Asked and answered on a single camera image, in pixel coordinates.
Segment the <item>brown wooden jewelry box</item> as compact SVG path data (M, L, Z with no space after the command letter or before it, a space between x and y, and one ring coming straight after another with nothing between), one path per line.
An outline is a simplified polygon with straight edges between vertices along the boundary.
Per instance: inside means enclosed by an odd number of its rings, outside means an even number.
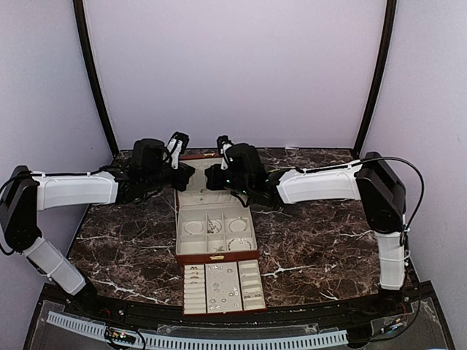
M176 248L178 265L225 263L256 260L259 249L250 208L245 208L229 191L206 188L204 171L221 158L213 155L189 155L182 163L195 168L185 191L175 191ZM253 249L230 252L233 238L248 238Z

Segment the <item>beige jewelry tray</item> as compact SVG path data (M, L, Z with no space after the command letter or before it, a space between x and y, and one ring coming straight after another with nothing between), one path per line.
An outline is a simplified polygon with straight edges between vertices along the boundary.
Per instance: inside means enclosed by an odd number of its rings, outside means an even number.
M265 309L257 260L184 266L183 314L231 314Z

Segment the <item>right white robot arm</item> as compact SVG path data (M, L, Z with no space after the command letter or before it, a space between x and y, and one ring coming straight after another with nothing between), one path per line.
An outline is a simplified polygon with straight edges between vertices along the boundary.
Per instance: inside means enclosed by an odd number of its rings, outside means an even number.
M373 299L372 309L379 316L388 316L399 307L397 290L404 285L408 233L414 217L406 214L406 187L389 165L398 158L369 152L349 163L267 171L254 146L233 144L227 136L219 137L217 146L221 162L205 170L207 189L228 190L243 206L361 201L368 226L377 237L379 286L384 289Z

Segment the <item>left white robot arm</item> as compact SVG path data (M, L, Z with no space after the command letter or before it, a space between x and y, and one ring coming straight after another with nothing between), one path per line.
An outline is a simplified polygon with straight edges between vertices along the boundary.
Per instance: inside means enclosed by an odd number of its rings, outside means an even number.
M194 168L180 162L189 142L176 132L164 143L140 139L126 166L95 171L46 172L17 166L1 186L1 252L23 255L66 294L87 318L96 318L103 303L89 278L44 235L38 223L43 211L143 202L166 187L184 191Z

